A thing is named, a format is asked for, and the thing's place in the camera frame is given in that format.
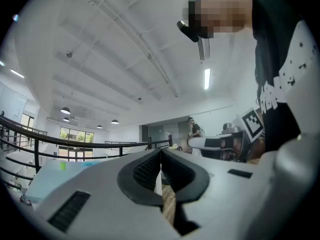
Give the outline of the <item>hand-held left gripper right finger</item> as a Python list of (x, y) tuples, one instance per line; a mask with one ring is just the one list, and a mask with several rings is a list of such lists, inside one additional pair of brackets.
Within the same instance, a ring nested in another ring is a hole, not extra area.
[(164, 149), (161, 168), (175, 191), (175, 221), (165, 240), (265, 240), (263, 219), (272, 155), (258, 164), (183, 155)]

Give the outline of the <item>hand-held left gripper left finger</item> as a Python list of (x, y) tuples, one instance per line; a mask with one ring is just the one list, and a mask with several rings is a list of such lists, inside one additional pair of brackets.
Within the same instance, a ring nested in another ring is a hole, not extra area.
[(91, 165), (56, 187), (36, 209), (54, 240), (177, 240), (155, 193), (160, 150)]

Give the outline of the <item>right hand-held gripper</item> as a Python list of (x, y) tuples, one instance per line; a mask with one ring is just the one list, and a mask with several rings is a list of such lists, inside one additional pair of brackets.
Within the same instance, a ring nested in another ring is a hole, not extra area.
[(265, 153), (265, 129), (259, 109), (249, 109), (223, 125), (222, 135), (192, 137), (187, 144), (200, 150), (221, 150), (221, 159), (257, 163)]

